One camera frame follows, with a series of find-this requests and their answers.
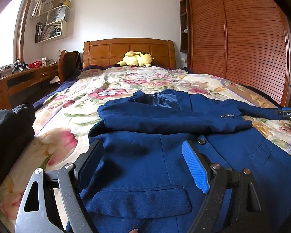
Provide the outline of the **blue suit jacket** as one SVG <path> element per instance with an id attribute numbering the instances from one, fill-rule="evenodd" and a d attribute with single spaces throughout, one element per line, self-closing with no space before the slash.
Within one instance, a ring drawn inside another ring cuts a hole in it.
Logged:
<path id="1" fill-rule="evenodd" d="M 98 115 L 88 135 L 104 153 L 80 196 L 99 232 L 188 231 L 204 193 L 183 158 L 186 140 L 213 163 L 252 171 L 272 231 L 289 216 L 291 156 L 244 119 L 281 120 L 279 109 L 164 90 L 109 100 Z"/>

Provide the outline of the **wooden louvred wardrobe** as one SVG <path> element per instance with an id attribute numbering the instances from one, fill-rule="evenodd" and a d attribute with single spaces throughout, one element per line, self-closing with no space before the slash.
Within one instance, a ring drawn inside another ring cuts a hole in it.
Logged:
<path id="1" fill-rule="evenodd" d="M 291 104 L 291 22 L 274 0 L 180 0 L 188 68 Z"/>

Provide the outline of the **black jacket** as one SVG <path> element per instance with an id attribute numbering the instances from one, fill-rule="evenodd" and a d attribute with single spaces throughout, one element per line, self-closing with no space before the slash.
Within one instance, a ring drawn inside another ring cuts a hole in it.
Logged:
<path id="1" fill-rule="evenodd" d="M 35 134 L 32 127 L 35 119 L 32 104 L 0 110 L 0 185 L 32 140 Z"/>

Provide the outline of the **floral bed blanket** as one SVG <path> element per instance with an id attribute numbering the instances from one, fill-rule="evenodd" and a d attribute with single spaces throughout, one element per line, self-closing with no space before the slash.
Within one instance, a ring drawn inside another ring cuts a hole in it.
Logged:
<path id="1" fill-rule="evenodd" d="M 245 86 L 214 75 L 189 74 L 181 69 L 155 66 L 106 70 L 89 66 L 77 78 L 64 83 L 58 92 L 33 105 L 35 135 L 0 185 L 0 222 L 4 228 L 15 232 L 24 191 L 37 168 L 46 172 L 59 170 L 88 151 L 93 143 L 88 134 L 101 120 L 98 115 L 101 105 L 109 100 L 130 97 L 138 91 L 157 94 L 164 90 L 201 94 L 214 100 L 234 99 L 261 108 L 282 108 L 275 107 Z M 281 120 L 269 120 L 244 116 L 244 119 L 291 156 L 291 118 L 282 116 Z M 55 188 L 53 192 L 65 232 L 73 232 L 60 191 Z M 291 212 L 278 230 L 272 231 L 267 210 L 267 232 L 291 232 Z"/>

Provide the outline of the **wooden desk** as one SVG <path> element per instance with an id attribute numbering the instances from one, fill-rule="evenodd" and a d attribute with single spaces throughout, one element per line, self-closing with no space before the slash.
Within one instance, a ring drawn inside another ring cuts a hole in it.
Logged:
<path id="1" fill-rule="evenodd" d="M 16 107 L 23 102 L 24 91 L 58 75 L 58 65 L 44 66 L 0 78 L 0 109 Z"/>

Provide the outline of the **red basket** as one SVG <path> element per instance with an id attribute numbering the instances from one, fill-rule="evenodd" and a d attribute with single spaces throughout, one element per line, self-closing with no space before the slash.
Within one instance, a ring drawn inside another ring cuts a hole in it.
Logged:
<path id="1" fill-rule="evenodd" d="M 34 62 L 28 64 L 28 67 L 30 69 L 36 69 L 36 68 L 41 67 L 41 65 L 42 65 L 42 61 L 41 60 L 38 60 L 38 61 L 34 61 Z"/>

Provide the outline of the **white milk carton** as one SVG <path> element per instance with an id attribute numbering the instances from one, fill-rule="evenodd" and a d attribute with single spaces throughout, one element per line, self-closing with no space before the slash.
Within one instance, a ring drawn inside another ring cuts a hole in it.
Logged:
<path id="1" fill-rule="evenodd" d="M 46 66 L 46 65 L 47 65 L 47 59 L 45 57 L 42 57 L 41 66 Z"/>

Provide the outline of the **wooden chair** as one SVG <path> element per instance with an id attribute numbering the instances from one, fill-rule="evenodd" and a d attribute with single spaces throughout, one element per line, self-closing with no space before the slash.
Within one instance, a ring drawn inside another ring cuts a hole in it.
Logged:
<path id="1" fill-rule="evenodd" d="M 82 70 L 81 55 L 77 51 L 62 50 L 58 63 L 58 76 L 60 84 L 72 77 L 77 71 Z"/>

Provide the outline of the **yellow plush toy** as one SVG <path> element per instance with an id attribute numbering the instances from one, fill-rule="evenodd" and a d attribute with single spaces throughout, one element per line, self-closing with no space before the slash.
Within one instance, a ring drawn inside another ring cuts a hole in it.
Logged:
<path id="1" fill-rule="evenodd" d="M 152 63 L 152 56 L 143 52 L 126 52 L 122 61 L 117 62 L 119 66 L 145 66 L 149 67 Z"/>

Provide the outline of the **clear plastic bottle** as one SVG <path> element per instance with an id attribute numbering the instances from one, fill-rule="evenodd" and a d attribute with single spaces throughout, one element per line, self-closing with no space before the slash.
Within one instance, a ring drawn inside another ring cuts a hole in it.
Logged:
<path id="1" fill-rule="evenodd" d="M 58 50 L 58 51 L 57 51 L 57 63 L 59 62 L 60 55 L 61 55 L 61 50 Z"/>

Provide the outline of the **wooden bed headboard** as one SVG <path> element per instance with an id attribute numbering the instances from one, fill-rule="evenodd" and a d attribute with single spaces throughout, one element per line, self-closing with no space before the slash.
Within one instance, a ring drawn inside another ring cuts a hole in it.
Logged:
<path id="1" fill-rule="evenodd" d="M 157 66 L 176 68 L 173 41 L 153 38 L 112 38 L 84 42 L 83 67 L 114 65 L 123 59 L 126 52 L 130 51 L 150 54 Z"/>

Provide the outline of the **white wall shelf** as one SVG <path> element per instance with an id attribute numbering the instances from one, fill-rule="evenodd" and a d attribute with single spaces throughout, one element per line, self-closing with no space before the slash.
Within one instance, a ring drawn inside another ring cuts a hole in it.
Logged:
<path id="1" fill-rule="evenodd" d="M 53 0 L 42 5 L 36 24 L 35 43 L 45 44 L 67 37 L 67 14 L 71 0 Z"/>

